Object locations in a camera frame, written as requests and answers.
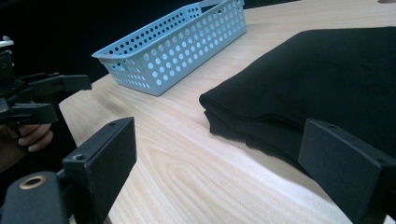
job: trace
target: folded towel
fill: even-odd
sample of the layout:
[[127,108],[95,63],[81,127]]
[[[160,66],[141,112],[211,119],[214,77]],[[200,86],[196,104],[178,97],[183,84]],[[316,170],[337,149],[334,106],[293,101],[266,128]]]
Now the folded towel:
[[199,100],[210,132],[298,168],[306,119],[396,158],[396,27],[301,32]]

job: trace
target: basket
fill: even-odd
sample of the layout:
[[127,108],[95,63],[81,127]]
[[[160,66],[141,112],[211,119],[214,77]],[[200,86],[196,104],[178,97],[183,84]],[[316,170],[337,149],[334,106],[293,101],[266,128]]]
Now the basket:
[[96,51],[121,86],[160,96],[246,32],[243,0],[187,5]]

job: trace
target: wooden table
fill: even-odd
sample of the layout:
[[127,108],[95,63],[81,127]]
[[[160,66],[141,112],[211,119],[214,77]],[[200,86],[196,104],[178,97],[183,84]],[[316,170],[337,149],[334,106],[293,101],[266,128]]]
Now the wooden table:
[[211,134],[198,98],[301,31],[394,26],[396,4],[306,0],[245,16],[246,34],[160,97],[107,75],[61,102],[78,146],[112,120],[135,118],[138,159],[110,211],[113,223],[350,223],[309,177]]

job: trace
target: light wood tabletop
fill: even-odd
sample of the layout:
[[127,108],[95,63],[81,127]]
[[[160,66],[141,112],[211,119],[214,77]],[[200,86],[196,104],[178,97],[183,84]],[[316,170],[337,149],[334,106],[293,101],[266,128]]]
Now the light wood tabletop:
[[350,223],[292,166],[211,134],[198,99],[301,31],[395,26],[396,4],[303,0],[246,9],[245,17],[244,35],[160,97],[107,75],[60,103],[78,146],[110,121],[134,117],[137,163],[112,223]]

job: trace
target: human hand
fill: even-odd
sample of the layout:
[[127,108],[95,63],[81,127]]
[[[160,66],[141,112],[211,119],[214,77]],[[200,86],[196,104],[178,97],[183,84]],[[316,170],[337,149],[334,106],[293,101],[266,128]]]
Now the human hand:
[[6,125],[0,125],[0,173],[20,160],[24,153],[21,146],[29,146],[31,152],[46,147],[53,137],[50,124],[22,125],[21,138]]

